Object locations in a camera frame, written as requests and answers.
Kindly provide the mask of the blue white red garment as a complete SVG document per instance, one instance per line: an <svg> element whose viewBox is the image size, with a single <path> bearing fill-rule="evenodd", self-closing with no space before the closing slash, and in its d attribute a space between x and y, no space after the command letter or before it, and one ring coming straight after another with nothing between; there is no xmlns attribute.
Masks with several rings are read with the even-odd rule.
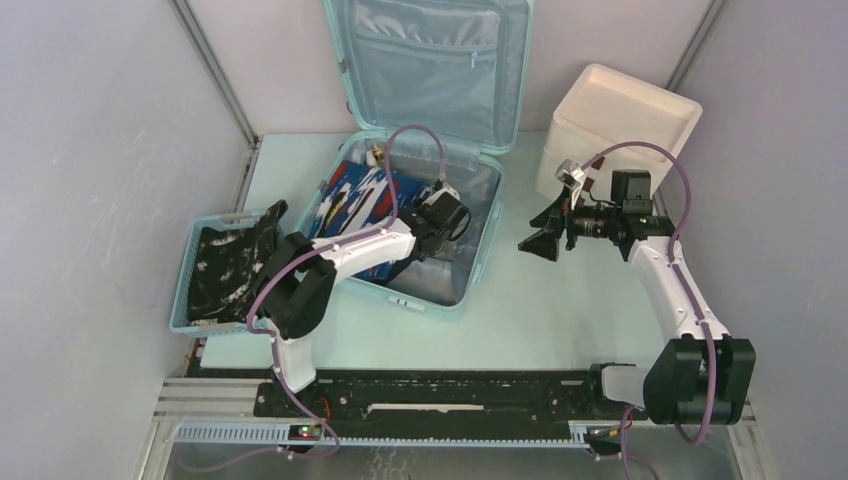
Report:
<svg viewBox="0 0 848 480"><path fill-rule="evenodd" d="M309 238L334 237L370 228L390 217L393 206L412 207L432 192L425 182L392 174L393 200L385 170L344 160L336 168L307 229Z"/></svg>

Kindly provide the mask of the light blue ribbed suitcase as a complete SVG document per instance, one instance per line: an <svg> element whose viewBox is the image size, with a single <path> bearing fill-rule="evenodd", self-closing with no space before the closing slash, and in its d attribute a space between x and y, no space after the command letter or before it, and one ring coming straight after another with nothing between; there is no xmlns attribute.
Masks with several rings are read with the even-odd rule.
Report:
<svg viewBox="0 0 848 480"><path fill-rule="evenodd" d="M452 315L481 275L500 214L497 156L516 139L532 22L528 1L328 1L324 5L359 131L342 146L302 221L307 229L344 160L385 150L385 178L421 180L426 201L450 195L470 211L461 237L406 267L387 262L351 285L416 312Z"/></svg>

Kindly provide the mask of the black white patterned garment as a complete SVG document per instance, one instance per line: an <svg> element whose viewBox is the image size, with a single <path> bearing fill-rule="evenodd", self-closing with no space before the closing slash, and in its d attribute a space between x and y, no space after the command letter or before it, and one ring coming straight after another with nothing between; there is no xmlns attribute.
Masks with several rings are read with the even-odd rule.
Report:
<svg viewBox="0 0 848 480"><path fill-rule="evenodd" d="M287 210L287 202L279 200L251 226L201 230L187 294L189 324L245 321L254 283L276 250L278 223Z"/></svg>

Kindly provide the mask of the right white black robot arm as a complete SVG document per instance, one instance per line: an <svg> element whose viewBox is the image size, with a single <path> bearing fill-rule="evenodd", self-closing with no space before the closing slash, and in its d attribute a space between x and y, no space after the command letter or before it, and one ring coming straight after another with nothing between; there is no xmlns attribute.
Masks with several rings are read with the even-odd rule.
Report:
<svg viewBox="0 0 848 480"><path fill-rule="evenodd" d="M555 261L579 238L607 239L635 272L657 317L665 346L653 365L595 364L581 392L585 411L606 418L621 404L660 425L732 425L742 416L756 361L752 343L732 336L709 312L685 263L670 218L654 212L651 177L616 170L611 197L587 205L584 170L556 174L562 190L530 222L536 233L519 250Z"/></svg>

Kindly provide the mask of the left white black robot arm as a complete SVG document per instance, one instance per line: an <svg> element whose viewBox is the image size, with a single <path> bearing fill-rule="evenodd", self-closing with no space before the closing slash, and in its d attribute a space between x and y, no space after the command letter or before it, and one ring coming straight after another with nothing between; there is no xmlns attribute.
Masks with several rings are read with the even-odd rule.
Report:
<svg viewBox="0 0 848 480"><path fill-rule="evenodd" d="M257 274L246 326L270 337L283 409L299 417L315 406L310 334L323 320L335 285L387 262L406 267L436 256L464 234L469 216L462 202L447 195L351 234L310 240L292 233L281 240Z"/></svg>

